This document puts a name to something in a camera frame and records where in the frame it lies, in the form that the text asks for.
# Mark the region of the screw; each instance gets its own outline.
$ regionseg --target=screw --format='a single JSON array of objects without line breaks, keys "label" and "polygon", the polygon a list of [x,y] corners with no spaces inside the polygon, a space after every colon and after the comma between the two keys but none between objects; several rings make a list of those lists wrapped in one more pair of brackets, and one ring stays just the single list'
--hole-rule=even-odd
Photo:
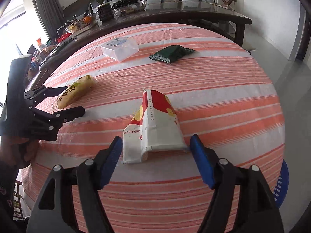
[{"label": "screw", "polygon": [[94,160],[91,159],[91,158],[85,160],[85,164],[86,164],[87,166],[91,166],[91,165],[93,165],[93,163],[94,163]]},{"label": "screw", "polygon": [[220,160],[219,160],[219,163],[221,164],[221,165],[227,165],[228,164],[228,160],[226,160],[225,158],[221,158]]},{"label": "screw", "polygon": [[259,167],[256,166],[256,165],[252,165],[252,170],[255,171],[255,172],[258,172],[259,171]]},{"label": "screw", "polygon": [[57,171],[59,171],[61,168],[62,168],[62,167],[61,167],[60,165],[56,165],[56,166],[54,166],[53,170],[54,170],[55,172],[57,172]]}]

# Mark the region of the blue plastic stool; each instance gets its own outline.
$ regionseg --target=blue plastic stool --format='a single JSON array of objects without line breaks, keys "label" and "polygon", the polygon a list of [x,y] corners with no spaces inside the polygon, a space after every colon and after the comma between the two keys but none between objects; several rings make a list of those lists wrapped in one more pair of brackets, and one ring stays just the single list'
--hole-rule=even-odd
[{"label": "blue plastic stool", "polygon": [[290,176],[288,172],[288,167],[285,160],[283,160],[279,179],[277,180],[277,184],[273,190],[273,196],[277,208],[280,208],[285,199],[288,190],[289,180]]}]

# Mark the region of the black vase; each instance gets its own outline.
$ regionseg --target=black vase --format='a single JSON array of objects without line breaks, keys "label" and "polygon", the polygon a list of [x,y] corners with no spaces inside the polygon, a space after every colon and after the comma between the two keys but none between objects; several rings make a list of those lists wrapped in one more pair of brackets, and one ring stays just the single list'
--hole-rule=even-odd
[{"label": "black vase", "polygon": [[113,16],[114,16],[114,14],[113,14],[113,12],[111,10],[111,5],[109,3],[103,4],[103,5],[99,5],[97,7],[97,13],[98,13],[99,19],[102,22],[111,20],[113,18]]}]

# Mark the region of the tablecloth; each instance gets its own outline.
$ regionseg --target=tablecloth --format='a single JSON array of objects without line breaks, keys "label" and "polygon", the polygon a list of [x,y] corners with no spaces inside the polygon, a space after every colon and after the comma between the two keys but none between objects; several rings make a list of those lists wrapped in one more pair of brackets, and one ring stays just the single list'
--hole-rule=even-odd
[{"label": "tablecloth", "polygon": [[[139,45],[139,52],[123,62],[104,56],[100,48],[119,36]],[[195,52],[173,64],[148,58],[176,44]],[[65,123],[57,141],[41,141],[36,162],[22,171],[30,207],[54,165],[77,166],[107,148],[116,135],[123,137],[144,89],[168,96],[187,144],[197,133],[205,146],[234,165],[257,164],[269,186],[275,186],[285,142],[279,99],[254,58],[229,39],[182,24],[129,27],[84,46],[54,71],[46,86],[69,85],[87,74],[98,80],[96,89],[71,105],[85,107],[85,115]],[[56,97],[37,108],[57,111]],[[158,153],[135,165],[123,165],[121,156],[109,185],[99,191],[114,231],[124,233],[197,232],[212,194],[185,152]],[[76,186],[73,198],[79,227],[87,231]],[[238,188],[226,230],[233,226],[237,205]]]}]

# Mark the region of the person's arm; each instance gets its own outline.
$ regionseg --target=person's arm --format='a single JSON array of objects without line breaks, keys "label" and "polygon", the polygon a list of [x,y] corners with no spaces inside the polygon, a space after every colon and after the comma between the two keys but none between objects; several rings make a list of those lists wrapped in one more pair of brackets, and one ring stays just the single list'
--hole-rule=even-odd
[{"label": "person's arm", "polygon": [[[7,213],[8,217],[13,219],[13,192],[15,188],[15,180],[18,175],[17,163],[13,153],[12,145],[21,144],[28,141],[28,138],[20,137],[1,137],[0,144],[0,209]],[[29,161],[36,156],[38,150],[38,141],[32,141],[24,156],[25,161]]]}]

